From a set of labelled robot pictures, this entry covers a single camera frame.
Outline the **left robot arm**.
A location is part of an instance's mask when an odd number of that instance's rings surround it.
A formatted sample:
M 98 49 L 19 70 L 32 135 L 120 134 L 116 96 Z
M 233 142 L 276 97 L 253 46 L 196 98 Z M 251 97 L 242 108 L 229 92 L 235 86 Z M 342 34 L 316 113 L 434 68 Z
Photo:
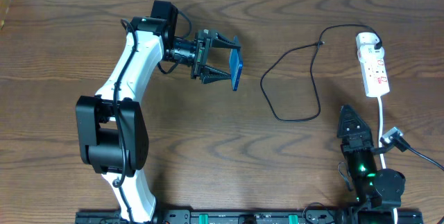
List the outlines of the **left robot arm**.
M 203 84 L 230 80 L 237 90 L 243 59 L 238 37 L 200 30 L 193 40 L 175 34 L 178 10 L 154 1 L 150 16 L 122 19 L 126 45 L 114 71 L 94 96 L 76 103 L 80 157 L 110 184 L 117 211 L 81 211 L 76 223 L 167 223 L 144 172 L 149 138 L 141 101 L 155 69 L 183 64 Z

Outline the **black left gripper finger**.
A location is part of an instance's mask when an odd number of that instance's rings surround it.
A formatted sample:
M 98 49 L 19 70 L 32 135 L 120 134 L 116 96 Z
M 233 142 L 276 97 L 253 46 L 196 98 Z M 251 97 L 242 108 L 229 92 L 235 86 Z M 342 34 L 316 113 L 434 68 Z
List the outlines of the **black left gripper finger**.
M 222 35 L 220 32 L 216 30 L 210 31 L 210 46 L 213 48 L 220 48 L 220 49 L 240 49 L 241 45 L 240 43 L 229 40 L 224 35 Z
M 200 80 L 202 81 L 202 84 L 209 84 L 220 80 L 230 79 L 231 75 L 229 73 L 211 66 L 205 65 L 200 70 Z

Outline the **blue Galaxy smartphone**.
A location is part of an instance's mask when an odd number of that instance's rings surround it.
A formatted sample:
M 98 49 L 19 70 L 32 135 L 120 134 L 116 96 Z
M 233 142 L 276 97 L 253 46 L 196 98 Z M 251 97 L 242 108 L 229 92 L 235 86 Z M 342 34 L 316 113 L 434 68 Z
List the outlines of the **blue Galaxy smartphone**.
M 241 51 L 238 49 L 232 49 L 229 58 L 229 68 L 233 91 L 237 91 L 238 89 L 243 66 L 244 62 L 241 56 Z

